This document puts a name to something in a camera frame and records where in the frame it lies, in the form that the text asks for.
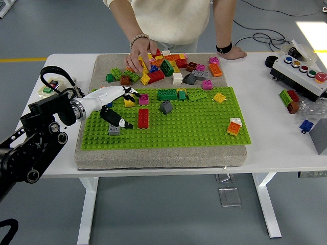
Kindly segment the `person's left hand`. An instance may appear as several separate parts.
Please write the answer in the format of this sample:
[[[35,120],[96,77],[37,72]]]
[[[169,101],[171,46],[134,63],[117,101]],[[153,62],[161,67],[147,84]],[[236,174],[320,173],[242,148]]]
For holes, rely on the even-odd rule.
[[[231,51],[229,51],[228,53],[222,54],[222,57],[226,60],[236,60],[236,59],[245,58],[246,56],[247,53],[237,46],[233,46]]]

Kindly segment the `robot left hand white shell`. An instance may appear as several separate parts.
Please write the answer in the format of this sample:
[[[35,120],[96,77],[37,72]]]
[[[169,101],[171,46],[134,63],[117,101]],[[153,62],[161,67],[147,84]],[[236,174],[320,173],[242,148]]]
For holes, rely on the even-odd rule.
[[[83,98],[76,98],[75,102],[79,103],[80,117],[79,120],[87,119],[92,112],[100,111],[100,116],[106,122],[114,125],[115,127],[122,127],[127,129],[133,129],[133,125],[125,121],[116,112],[107,108],[107,104],[110,104],[114,100],[123,97],[124,99],[135,102],[135,98],[141,95],[133,88],[128,86],[108,86],[102,87]]]

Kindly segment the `person's right hand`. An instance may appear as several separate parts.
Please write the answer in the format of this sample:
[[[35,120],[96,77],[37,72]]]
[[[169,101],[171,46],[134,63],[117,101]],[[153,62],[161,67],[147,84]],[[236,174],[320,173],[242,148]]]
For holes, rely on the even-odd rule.
[[[125,65],[134,71],[143,71],[143,67],[139,62],[139,57],[142,57],[147,69],[151,68],[151,63],[148,58],[148,52],[152,55],[156,54],[157,44],[155,41],[148,38],[139,38],[134,41],[131,52],[125,57]]]

